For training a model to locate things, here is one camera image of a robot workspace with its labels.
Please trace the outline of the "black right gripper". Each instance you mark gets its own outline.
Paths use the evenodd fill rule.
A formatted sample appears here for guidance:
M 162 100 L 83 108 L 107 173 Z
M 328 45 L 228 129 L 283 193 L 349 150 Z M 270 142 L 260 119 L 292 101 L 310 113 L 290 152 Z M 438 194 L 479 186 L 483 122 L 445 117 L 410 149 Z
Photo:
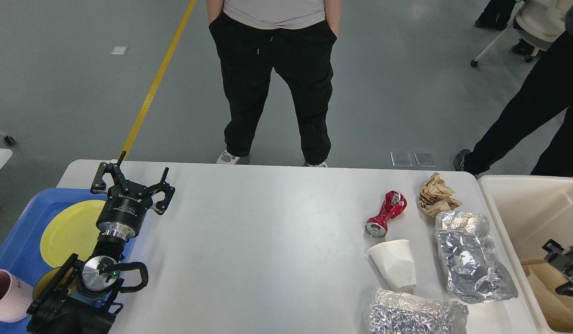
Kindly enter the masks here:
M 573 297 L 573 246 L 564 250 L 562 245 L 549 239 L 542 247 L 547 255 L 544 260 L 557 270 L 563 269 L 563 275 L 568 281 L 555 288 L 555 293 Z

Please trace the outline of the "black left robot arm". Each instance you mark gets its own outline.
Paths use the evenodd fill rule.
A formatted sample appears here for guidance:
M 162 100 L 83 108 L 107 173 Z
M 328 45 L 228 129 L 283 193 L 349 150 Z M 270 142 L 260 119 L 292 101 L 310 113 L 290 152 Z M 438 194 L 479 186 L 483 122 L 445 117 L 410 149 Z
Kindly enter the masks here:
M 128 180 L 121 171 L 126 156 L 98 167 L 91 193 L 107 195 L 96 219 L 96 245 L 87 260 L 72 254 L 40 290 L 27 309 L 31 334 L 107 334 L 123 304 L 118 294 L 135 293 L 147 286 L 149 273 L 141 262 L 125 262 L 123 252 L 138 236 L 147 211 L 164 214 L 175 188 L 164 169 L 157 184 L 145 186 Z

